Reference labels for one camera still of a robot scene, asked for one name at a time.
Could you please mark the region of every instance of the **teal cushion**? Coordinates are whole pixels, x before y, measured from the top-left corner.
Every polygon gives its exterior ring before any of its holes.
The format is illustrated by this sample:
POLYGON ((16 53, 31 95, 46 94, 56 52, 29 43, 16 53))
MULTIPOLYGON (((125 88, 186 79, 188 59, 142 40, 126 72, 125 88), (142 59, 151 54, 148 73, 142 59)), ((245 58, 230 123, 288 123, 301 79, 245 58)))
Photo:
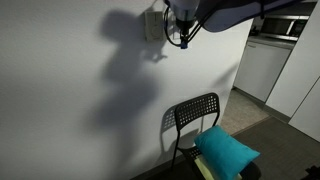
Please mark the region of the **teal cushion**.
POLYGON ((221 180, 233 180, 259 152, 241 144, 220 126, 214 126, 195 139, 207 163, 221 180))

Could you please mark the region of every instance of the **cabinet door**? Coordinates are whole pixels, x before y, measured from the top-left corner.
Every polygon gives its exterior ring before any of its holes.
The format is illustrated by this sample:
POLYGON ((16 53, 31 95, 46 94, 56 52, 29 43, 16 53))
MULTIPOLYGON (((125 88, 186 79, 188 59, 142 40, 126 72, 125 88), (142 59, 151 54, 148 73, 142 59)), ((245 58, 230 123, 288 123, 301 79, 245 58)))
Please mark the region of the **cabinet door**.
POLYGON ((320 81, 318 80, 289 124, 320 142, 319 92, 320 81))
POLYGON ((290 51, 248 42, 234 86, 265 102, 290 51))

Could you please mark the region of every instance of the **floor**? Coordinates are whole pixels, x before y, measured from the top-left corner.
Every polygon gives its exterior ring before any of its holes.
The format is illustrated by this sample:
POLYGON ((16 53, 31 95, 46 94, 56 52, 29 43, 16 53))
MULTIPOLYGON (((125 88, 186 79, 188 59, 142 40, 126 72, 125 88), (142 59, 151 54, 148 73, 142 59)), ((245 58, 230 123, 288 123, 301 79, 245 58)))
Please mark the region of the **floor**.
MULTIPOLYGON (((261 154, 254 160, 261 170, 261 180, 292 180, 307 175, 306 168, 320 165, 320 143, 292 126, 273 117, 256 123, 234 136, 261 154)), ((185 161, 148 180, 192 180, 195 176, 185 161)))
POLYGON ((232 90, 221 121, 221 127, 229 134, 237 133, 269 117, 249 98, 232 90))

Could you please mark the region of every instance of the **gray floor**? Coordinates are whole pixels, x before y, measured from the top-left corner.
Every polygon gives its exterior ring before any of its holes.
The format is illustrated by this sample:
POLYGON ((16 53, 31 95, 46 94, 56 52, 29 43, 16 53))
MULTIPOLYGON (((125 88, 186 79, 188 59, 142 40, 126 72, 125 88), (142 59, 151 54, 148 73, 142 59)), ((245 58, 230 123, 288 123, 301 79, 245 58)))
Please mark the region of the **gray floor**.
POLYGON ((263 180, 301 179, 306 168, 320 165, 320 143, 273 117, 235 138, 261 153, 254 162, 263 180))
POLYGON ((229 134, 237 133, 269 117, 249 98, 232 90, 221 121, 221 127, 229 134))

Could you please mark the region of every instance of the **black chair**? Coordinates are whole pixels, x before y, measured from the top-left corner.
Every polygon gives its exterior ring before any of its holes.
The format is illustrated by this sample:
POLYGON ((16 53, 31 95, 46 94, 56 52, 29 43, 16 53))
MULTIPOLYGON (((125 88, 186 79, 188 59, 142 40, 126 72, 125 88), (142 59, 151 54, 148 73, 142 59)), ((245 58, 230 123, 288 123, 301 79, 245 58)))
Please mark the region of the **black chair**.
MULTIPOLYGON (((187 163, 190 165, 192 171, 195 173, 198 179, 205 179, 194 162, 197 156, 201 155, 199 149, 196 146, 189 149, 182 149, 179 148, 178 145, 181 129, 183 129, 192 121, 213 113, 217 114, 212 125, 215 126, 220 116, 219 97, 215 93, 205 94, 176 105, 174 117, 178 135, 174 149, 171 170, 173 170, 176 153, 177 150, 179 150, 186 158, 187 163)), ((240 175, 244 180, 257 180, 261 177, 261 172, 258 166, 251 162, 240 172, 240 175)))

